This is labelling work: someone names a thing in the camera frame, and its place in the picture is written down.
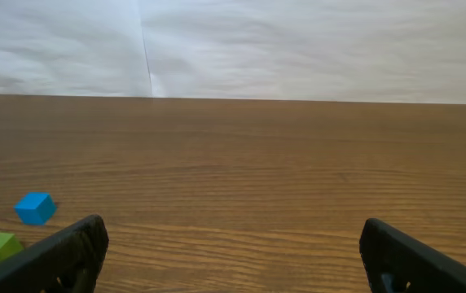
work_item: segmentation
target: white wall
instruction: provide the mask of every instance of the white wall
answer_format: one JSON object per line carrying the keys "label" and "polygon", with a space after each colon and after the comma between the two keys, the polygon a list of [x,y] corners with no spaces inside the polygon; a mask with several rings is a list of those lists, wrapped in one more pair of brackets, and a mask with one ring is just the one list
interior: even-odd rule
{"label": "white wall", "polygon": [[466,103],[462,0],[61,3],[0,0],[0,93]]}

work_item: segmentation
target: blue block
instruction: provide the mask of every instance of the blue block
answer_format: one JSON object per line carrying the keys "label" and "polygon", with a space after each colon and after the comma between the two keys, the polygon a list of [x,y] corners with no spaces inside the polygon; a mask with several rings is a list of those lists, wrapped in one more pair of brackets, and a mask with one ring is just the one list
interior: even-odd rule
{"label": "blue block", "polygon": [[55,204],[49,194],[30,192],[14,207],[21,221],[30,225],[45,225],[54,215]]}

